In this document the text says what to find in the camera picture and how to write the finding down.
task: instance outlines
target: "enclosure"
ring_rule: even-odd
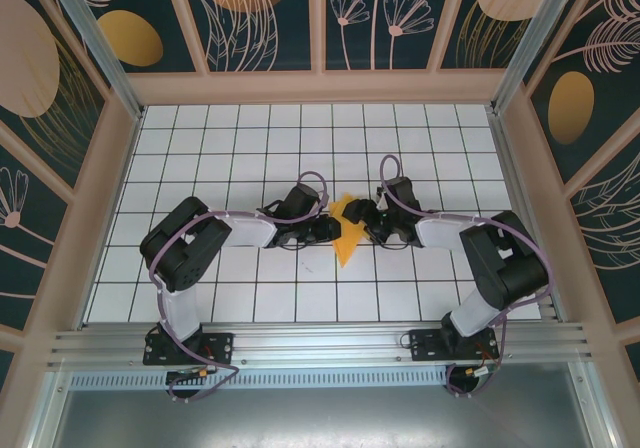
[[[0,0],[3,446],[637,446],[639,2]],[[147,233],[309,170],[375,198],[387,154],[423,209],[513,210],[548,255],[493,386],[402,343],[475,290],[465,256],[363,237],[345,266],[222,248],[197,317],[240,372],[172,404]]]

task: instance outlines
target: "flower illustration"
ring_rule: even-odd
[[[14,179],[7,167],[0,168],[0,226],[16,228],[20,225],[20,212],[27,197],[29,177],[16,171]]]
[[[433,29],[433,18],[428,18],[431,7],[427,0],[384,0],[384,16],[391,35],[389,69],[393,69],[393,47],[398,36],[424,33]]]
[[[347,70],[351,69],[349,64],[349,55],[347,55],[347,44],[344,39],[344,27],[347,25],[355,25],[369,20],[369,12],[365,11],[365,4],[362,0],[331,0],[331,9],[340,25],[340,34],[342,35],[342,52],[344,53],[344,61],[347,64]]]

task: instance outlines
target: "white tiled floor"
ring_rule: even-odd
[[[387,153],[401,158],[424,209],[510,208],[482,106],[149,107],[85,319],[157,320],[138,245],[185,197],[253,211],[309,169],[329,180],[332,199],[369,197]],[[435,321],[464,300],[472,279],[464,255],[363,241],[344,269],[330,245],[224,248],[196,290],[203,322]],[[511,316],[540,313],[536,305]]]

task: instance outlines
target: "orange object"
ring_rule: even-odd
[[[340,201],[329,204],[329,213],[340,222],[341,235],[337,240],[333,240],[333,249],[338,256],[338,261],[342,268],[345,267],[349,259],[353,256],[358,243],[365,235],[365,225],[363,221],[354,225],[342,216],[347,204],[353,200],[353,196],[345,194]]]

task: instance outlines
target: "black servo bracket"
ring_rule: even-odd
[[[463,340],[455,350],[451,350],[442,337],[441,329],[433,328],[411,330],[403,335],[400,342],[404,348],[411,350],[413,361],[481,361],[482,349],[493,358],[497,359],[500,356],[496,335],[491,328],[485,328]]]
[[[233,355],[233,333],[202,333],[198,330],[184,341],[194,353],[217,363],[230,364]],[[157,333],[149,333],[144,339],[145,366],[194,366],[202,362],[191,358],[175,345],[169,335],[158,327]]]

